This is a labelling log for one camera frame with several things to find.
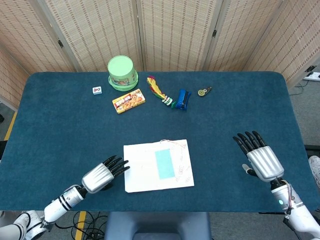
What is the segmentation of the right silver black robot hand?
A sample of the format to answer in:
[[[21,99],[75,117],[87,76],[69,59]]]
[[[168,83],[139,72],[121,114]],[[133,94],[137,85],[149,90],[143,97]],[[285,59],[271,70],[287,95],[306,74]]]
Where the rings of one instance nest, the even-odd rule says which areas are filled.
[[[246,131],[245,134],[238,133],[233,137],[233,140],[251,164],[251,166],[242,164],[242,168],[248,175],[257,177],[266,183],[283,177],[283,166],[274,151],[257,131]]]

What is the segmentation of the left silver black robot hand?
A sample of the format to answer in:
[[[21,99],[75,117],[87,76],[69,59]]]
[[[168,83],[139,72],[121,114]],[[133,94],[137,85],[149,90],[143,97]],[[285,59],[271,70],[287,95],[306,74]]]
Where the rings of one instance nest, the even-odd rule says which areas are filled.
[[[90,194],[95,194],[105,189],[116,177],[127,171],[129,161],[120,156],[110,156],[87,172],[81,180],[81,185]]]

